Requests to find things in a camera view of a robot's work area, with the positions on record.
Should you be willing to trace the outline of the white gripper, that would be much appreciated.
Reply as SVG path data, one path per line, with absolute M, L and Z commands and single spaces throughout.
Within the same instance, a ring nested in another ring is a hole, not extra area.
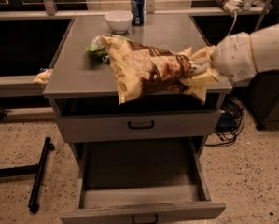
M 213 66 L 232 83 L 250 81 L 256 74 L 251 52 L 251 38 L 241 32 L 228 35 L 216 46 L 205 46 L 191 55 L 193 60 L 213 58 Z M 179 81 L 185 86 L 209 86 L 219 82 L 217 70 L 208 68 L 204 73 L 193 77 L 182 77 Z

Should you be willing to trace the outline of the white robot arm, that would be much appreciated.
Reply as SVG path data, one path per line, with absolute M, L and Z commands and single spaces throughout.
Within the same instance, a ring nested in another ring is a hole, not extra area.
M 199 64 L 186 86 L 207 86 L 226 77 L 231 83 L 250 81 L 257 73 L 279 71 L 279 23 L 255 31 L 228 35 L 216 46 L 205 47 L 192 59 Z

